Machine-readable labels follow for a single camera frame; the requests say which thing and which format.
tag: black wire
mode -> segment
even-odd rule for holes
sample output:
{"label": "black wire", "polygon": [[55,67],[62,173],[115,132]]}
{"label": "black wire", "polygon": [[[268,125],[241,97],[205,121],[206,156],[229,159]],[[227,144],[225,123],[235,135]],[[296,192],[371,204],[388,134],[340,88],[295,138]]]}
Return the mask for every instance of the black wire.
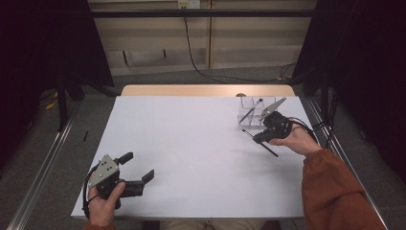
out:
{"label": "black wire", "polygon": [[191,49],[191,42],[189,40],[189,28],[188,28],[188,19],[186,17],[184,17],[184,21],[185,21],[185,29],[186,29],[186,37],[188,39],[188,46],[189,46],[189,55],[191,56],[191,61],[192,61],[192,66],[194,68],[194,70],[199,73],[202,77],[209,79],[209,80],[213,80],[213,81],[217,81],[223,84],[227,84],[226,82],[222,81],[222,80],[217,80],[216,78],[223,78],[223,79],[230,79],[230,80],[238,80],[238,81],[251,81],[251,82],[262,82],[262,83],[266,83],[266,82],[271,82],[271,81],[276,81],[279,78],[274,78],[272,80],[249,80],[249,79],[242,79],[242,78],[235,78],[235,77],[229,77],[229,76],[220,76],[220,75],[207,75],[204,74],[202,72],[200,72],[196,65],[194,64],[194,60],[193,60],[193,56],[192,56],[192,49]]}
{"label": "black wire", "polygon": [[326,141],[326,149],[328,148],[328,144],[331,140],[331,136],[333,133],[333,128],[334,128],[334,117],[335,117],[335,112],[337,111],[337,94],[335,91],[333,92],[332,99],[331,99],[331,107],[328,113],[328,121],[329,121],[329,127],[330,127],[330,132],[327,137]]}
{"label": "black wire", "polygon": [[286,71],[293,65],[296,65],[296,62],[292,62],[290,64],[285,64],[284,66],[281,67],[281,70],[280,70],[280,78],[281,78],[281,80],[283,80],[284,73],[286,73]]}
{"label": "black wire", "polygon": [[89,200],[87,200],[87,203],[90,203],[90,201],[92,201],[94,198],[96,198],[97,196],[99,196],[99,195],[95,195],[95,196],[93,196],[93,197],[91,197]]}
{"label": "black wire", "polygon": [[86,196],[87,196],[87,184],[89,183],[89,179],[90,176],[92,175],[92,173],[98,168],[99,164],[97,164],[95,167],[93,167],[90,172],[86,175],[86,178],[84,179],[84,184],[83,184],[83,193],[82,193],[82,198],[83,198],[83,207],[81,208],[81,210],[83,210],[84,215],[89,219],[90,217],[90,211],[89,211],[89,201],[86,200]]}

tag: white wall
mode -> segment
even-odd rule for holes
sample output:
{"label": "white wall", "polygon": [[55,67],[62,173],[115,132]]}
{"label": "white wall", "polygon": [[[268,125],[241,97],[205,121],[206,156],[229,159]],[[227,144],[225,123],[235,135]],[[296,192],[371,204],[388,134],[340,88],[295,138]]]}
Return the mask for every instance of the white wall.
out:
{"label": "white wall", "polygon": [[[315,4],[316,0],[201,0],[202,9],[218,10],[312,10]],[[177,1],[170,0],[89,0],[89,5],[94,11],[177,9]],[[95,21],[108,58],[118,57],[114,54],[121,51],[130,56],[162,50],[188,54],[183,18],[96,18]],[[188,27],[192,49],[197,56],[203,56],[196,58],[204,59],[200,67],[225,68],[296,61],[309,22],[310,18],[188,18]],[[115,62],[109,60],[111,68]],[[180,65],[181,69],[192,68],[189,63]]]}

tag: human hand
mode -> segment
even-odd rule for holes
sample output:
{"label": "human hand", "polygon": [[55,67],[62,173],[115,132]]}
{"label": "human hand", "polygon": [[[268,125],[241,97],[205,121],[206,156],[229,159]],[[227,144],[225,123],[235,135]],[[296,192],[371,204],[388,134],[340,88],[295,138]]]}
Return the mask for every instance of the human hand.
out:
{"label": "human hand", "polygon": [[116,200],[123,193],[125,183],[119,183],[114,188],[108,199],[102,199],[98,196],[99,191],[96,187],[89,190],[87,198],[89,201],[90,210],[90,223],[95,226],[105,227],[111,225],[114,219],[114,210],[116,206]]}
{"label": "human hand", "polygon": [[313,138],[311,138],[307,131],[297,124],[293,124],[292,131],[286,138],[271,139],[269,144],[289,147],[291,150],[304,156],[322,149],[316,142],[314,142]]}

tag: black curtain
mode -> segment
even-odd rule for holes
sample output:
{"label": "black curtain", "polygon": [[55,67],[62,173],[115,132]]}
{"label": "black curtain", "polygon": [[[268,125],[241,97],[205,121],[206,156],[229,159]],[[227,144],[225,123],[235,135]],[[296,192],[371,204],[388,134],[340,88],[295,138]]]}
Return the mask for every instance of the black curtain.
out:
{"label": "black curtain", "polygon": [[295,76],[314,92],[323,73],[387,164],[406,182],[402,147],[406,99],[406,10],[397,0],[319,0]]}
{"label": "black curtain", "polygon": [[73,12],[90,12],[87,1],[0,2],[0,167],[34,119],[39,95],[56,88],[59,76],[75,86],[82,82],[74,74],[113,85],[94,19]]}

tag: white table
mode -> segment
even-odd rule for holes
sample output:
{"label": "white table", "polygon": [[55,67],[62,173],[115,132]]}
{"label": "white table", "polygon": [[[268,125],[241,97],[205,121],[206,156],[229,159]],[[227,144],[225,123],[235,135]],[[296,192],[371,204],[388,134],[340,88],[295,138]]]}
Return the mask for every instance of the white table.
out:
{"label": "white table", "polygon": [[[125,219],[285,219],[303,216],[304,158],[285,147],[271,155],[241,131],[235,97],[119,97],[96,152],[133,151],[121,178],[155,178],[144,195],[122,199]],[[297,97],[279,111],[310,125]],[[253,134],[259,129],[249,131]],[[72,216],[84,218],[81,194]]]}

